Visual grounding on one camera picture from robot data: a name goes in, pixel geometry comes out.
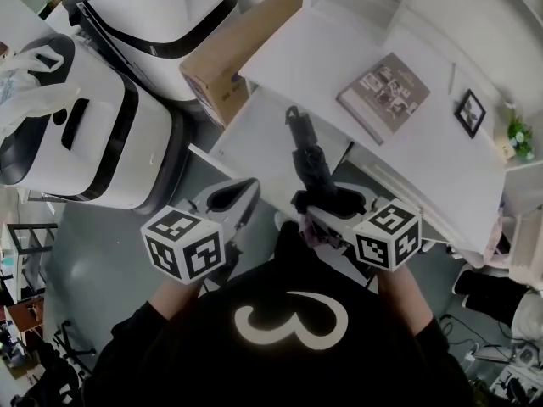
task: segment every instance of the book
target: book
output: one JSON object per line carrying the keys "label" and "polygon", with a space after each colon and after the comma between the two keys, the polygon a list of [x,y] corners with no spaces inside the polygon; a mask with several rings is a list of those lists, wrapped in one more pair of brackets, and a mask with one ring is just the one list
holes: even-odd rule
{"label": "book", "polygon": [[337,97],[379,145],[386,142],[430,94],[394,53],[387,55]]}

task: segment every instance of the floor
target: floor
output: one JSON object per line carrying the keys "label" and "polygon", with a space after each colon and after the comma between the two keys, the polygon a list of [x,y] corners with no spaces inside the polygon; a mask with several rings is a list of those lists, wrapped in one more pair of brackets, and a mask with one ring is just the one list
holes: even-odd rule
{"label": "floor", "polygon": [[[218,130],[205,125],[195,143],[209,150],[217,137]],[[339,166],[334,178],[367,185],[379,194],[389,195],[348,163]],[[224,176],[218,171],[191,157],[173,204],[181,198],[193,197],[204,186],[223,180]],[[24,213],[25,209],[21,210],[21,219]],[[272,255],[277,238],[274,213],[267,203],[259,202],[251,222],[239,236],[244,253],[236,274],[264,263]],[[47,267],[46,337],[52,336],[61,321],[71,319],[79,345],[93,346],[99,352],[111,339],[112,326],[129,317],[154,292],[164,276],[148,262],[143,247],[139,228],[147,218],[124,210],[66,204],[53,257]],[[448,256],[443,245],[417,255],[408,264],[437,317],[452,314],[486,341],[454,322],[449,336],[452,342],[472,339],[479,344],[507,344],[495,321],[462,308],[462,298],[451,294],[462,263]],[[451,345],[451,352],[462,362],[471,345],[471,341]],[[86,358],[90,366],[94,360]],[[489,382],[498,372],[491,365],[476,365],[470,373],[473,371]]]}

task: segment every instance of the white table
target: white table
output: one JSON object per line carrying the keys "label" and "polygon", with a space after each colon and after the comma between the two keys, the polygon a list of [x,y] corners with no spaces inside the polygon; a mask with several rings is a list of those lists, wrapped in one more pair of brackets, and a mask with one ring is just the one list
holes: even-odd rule
{"label": "white table", "polygon": [[[387,53],[396,53],[431,93],[386,143],[378,146],[336,102],[345,86]],[[505,165],[491,135],[474,139],[459,125],[450,95],[452,62],[398,25],[383,47],[313,8],[295,14],[240,74],[283,101],[297,103],[355,142],[353,164],[422,208],[423,216],[456,247],[482,253],[497,218]],[[492,104],[472,90],[487,109]]]}

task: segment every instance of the photo frame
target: photo frame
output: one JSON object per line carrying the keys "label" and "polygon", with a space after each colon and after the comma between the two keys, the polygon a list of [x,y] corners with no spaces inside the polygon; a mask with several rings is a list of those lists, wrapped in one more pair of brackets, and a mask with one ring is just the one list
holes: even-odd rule
{"label": "photo frame", "polygon": [[471,138],[474,138],[475,134],[477,134],[485,115],[486,110],[483,104],[477,99],[472,90],[468,89],[456,109],[455,116]]}

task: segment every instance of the wire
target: wire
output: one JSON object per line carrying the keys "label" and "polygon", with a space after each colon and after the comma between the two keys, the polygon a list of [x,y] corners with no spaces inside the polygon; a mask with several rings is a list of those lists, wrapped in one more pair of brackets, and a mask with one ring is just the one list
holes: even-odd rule
{"label": "wire", "polygon": [[520,338],[516,338],[516,337],[510,337],[508,336],[504,330],[503,330],[503,327],[501,326],[502,322],[501,321],[498,321],[498,327],[500,327],[500,332],[501,334],[503,335],[503,337],[506,337],[507,339],[509,339],[510,341],[514,341],[514,342],[519,342],[519,343],[527,343],[528,345],[531,345],[532,347],[534,347],[537,351],[537,362],[538,362],[538,365],[541,365],[541,362],[540,362],[540,348],[535,345],[533,342],[531,341],[528,341],[527,339],[520,339]]}
{"label": "wire", "polygon": [[[441,323],[445,318],[451,318],[452,320],[455,320],[457,322],[459,322],[460,324],[462,324],[464,327],[466,327],[471,333],[473,333],[475,336],[479,337],[481,340],[483,340],[485,342],[485,345],[483,347],[494,347],[503,357],[505,357],[507,359],[507,363],[511,363],[511,358],[510,357],[507,357],[505,354],[503,354],[503,351],[501,351],[498,347],[500,347],[500,345],[494,345],[492,343],[490,343],[489,341],[487,341],[482,335],[480,335],[479,333],[477,333],[474,329],[472,329],[470,326],[468,326],[464,321],[462,320],[459,320],[458,318],[456,318],[454,315],[451,315],[451,314],[444,314],[443,316],[441,316],[439,318],[439,323]],[[452,327],[453,327],[453,324],[452,322],[449,321],[449,323],[451,325],[451,330],[449,331],[449,334],[452,332]]]}
{"label": "wire", "polygon": [[[449,338],[449,335],[452,333],[452,328],[453,328],[453,324],[449,321],[449,322],[446,322],[444,326],[441,327],[441,331],[443,332],[443,334],[445,335],[445,337],[448,339]],[[450,345],[462,345],[464,343],[472,343],[472,344],[476,344],[476,342],[471,339],[471,338],[468,338],[468,339],[464,339],[463,341],[456,341],[456,342],[451,342],[449,341],[449,344]]]}

